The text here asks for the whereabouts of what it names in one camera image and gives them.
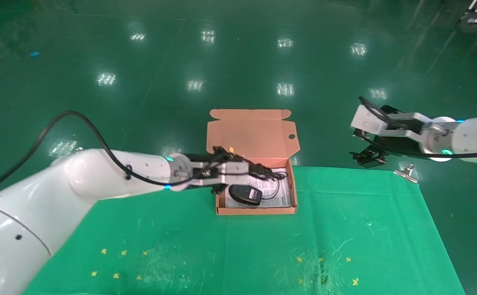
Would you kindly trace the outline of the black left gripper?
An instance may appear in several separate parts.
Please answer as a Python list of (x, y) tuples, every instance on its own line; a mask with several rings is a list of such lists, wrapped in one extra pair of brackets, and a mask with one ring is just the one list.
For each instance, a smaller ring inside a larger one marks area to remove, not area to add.
[[(222, 146), (213, 146), (212, 153), (205, 154), (187, 154), (187, 158), (195, 163), (225, 163), (233, 159), (231, 153), (226, 151)], [(260, 180), (272, 180), (273, 172), (259, 163), (250, 163), (249, 172), (255, 173), (255, 178)]]

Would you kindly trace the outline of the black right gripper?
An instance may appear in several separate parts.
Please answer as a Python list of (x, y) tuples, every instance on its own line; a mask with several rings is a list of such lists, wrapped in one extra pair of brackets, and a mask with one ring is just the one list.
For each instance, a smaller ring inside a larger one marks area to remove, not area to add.
[(364, 138), (369, 146), (360, 153), (349, 153), (363, 168), (370, 169), (385, 165), (387, 155), (422, 158), (423, 151), (420, 144), (413, 139), (389, 136), (374, 136), (372, 139), (365, 136)]

